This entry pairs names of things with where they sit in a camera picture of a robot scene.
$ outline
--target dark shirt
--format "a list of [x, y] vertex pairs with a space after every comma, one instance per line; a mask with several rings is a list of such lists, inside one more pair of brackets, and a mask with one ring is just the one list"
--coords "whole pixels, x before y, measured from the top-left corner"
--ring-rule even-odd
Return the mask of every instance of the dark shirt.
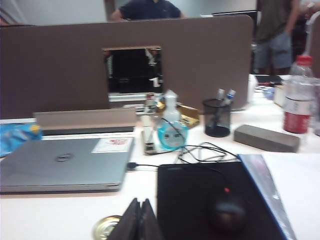
[[255, 36], [257, 43], [266, 42], [285, 30], [292, 0], [258, 0], [261, 20]]
[[130, 0], [119, 8], [124, 19], [165, 19], [179, 18], [181, 11], [167, 0]]

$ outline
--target sticker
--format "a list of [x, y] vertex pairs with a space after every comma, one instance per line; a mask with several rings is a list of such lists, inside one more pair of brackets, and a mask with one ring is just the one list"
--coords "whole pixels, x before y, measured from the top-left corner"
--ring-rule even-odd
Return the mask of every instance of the sticker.
[[303, 134], [308, 131], [310, 115], [297, 115], [290, 112], [284, 113], [284, 130], [295, 133]]
[[131, 146], [132, 137], [101, 138], [92, 150], [93, 154], [126, 153]]
[[184, 144], [184, 138], [182, 135], [181, 126], [175, 126], [175, 128], [180, 132], [177, 132], [172, 126], [167, 127], [163, 132], [163, 141], [165, 144], [171, 148], [177, 148]]
[[311, 115], [311, 107], [311, 100], [293, 100], [287, 97], [283, 109], [285, 112], [295, 115]]

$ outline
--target mouse pad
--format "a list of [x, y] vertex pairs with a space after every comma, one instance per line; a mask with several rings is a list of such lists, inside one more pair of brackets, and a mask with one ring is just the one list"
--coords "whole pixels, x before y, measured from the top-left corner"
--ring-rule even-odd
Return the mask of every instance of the mouse pad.
[[[267, 205], [241, 162], [166, 164], [158, 169], [157, 219], [166, 240], [285, 240]], [[209, 194], [221, 193], [225, 180], [243, 198], [246, 222], [239, 232], [210, 225]]]

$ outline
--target black pen holder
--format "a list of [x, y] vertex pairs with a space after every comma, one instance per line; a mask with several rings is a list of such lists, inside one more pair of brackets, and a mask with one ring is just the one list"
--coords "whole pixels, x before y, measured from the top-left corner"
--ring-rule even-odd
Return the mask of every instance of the black pen holder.
[[208, 136], [222, 138], [230, 134], [231, 103], [216, 98], [202, 102], [204, 108], [204, 132]]

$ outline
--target computer monitor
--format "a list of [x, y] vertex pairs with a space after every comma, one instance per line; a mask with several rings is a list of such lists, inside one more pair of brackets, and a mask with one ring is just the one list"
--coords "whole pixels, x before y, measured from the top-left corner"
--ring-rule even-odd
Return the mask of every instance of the computer monitor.
[[109, 98], [161, 94], [161, 46], [102, 48]]
[[225, 11], [225, 12], [213, 12], [213, 16], [237, 16], [237, 15], [248, 15], [253, 20], [253, 34], [256, 33], [257, 29], [257, 10], [246, 10], [246, 11]]

